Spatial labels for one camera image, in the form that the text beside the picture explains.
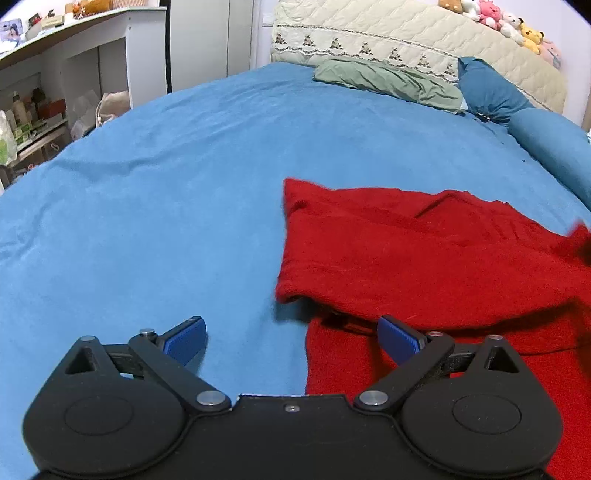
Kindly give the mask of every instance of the cream quilted headboard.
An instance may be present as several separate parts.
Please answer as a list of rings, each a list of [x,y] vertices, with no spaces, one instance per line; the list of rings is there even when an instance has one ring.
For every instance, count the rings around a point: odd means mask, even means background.
[[[273,61],[317,65],[327,56],[388,60],[457,82],[457,59],[478,57],[537,107],[562,113],[562,74],[484,25],[414,0],[280,0]]]

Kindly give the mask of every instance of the bed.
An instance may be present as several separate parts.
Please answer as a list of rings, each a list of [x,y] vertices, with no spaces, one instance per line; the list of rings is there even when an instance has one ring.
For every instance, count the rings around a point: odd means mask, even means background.
[[[502,125],[312,75],[276,62],[157,99],[1,197],[0,478],[34,474],[22,417],[82,335],[120,343],[201,315],[209,341],[190,366],[206,381],[231,398],[304,392],[310,305],[274,299],[286,177],[467,190],[557,233],[591,225]]]

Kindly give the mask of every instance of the blue gripper pad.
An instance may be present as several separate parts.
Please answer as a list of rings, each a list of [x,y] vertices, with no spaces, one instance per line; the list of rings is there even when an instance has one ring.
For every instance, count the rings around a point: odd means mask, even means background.
[[[196,321],[188,320],[185,323],[190,324],[174,332],[170,338],[166,339],[163,346],[164,354],[174,358],[182,366],[187,365],[207,343],[205,320],[199,317]]]
[[[402,365],[421,351],[427,339],[402,322],[384,316],[378,320],[378,342],[397,365]]]

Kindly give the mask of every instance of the pink plush toy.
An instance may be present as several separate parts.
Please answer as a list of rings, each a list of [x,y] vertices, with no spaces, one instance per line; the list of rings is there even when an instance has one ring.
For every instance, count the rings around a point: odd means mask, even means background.
[[[480,23],[495,30],[501,29],[503,12],[493,2],[480,0]]]
[[[538,48],[540,49],[540,56],[554,68],[560,70],[560,67],[562,66],[562,54],[558,47],[554,45],[552,41],[544,37],[542,43],[538,45]]]

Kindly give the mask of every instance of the pillow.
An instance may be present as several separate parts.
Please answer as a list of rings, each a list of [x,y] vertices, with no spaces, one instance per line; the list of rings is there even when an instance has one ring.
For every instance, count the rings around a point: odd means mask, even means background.
[[[457,61],[457,75],[457,86],[474,115],[506,125],[515,113],[534,108],[515,85],[484,60],[462,57]]]
[[[581,127],[557,113],[528,108],[513,115],[508,131],[591,210],[591,145]]]
[[[314,80],[384,93],[453,113],[467,110],[464,97],[455,85],[385,61],[347,57],[325,60],[314,70]]]

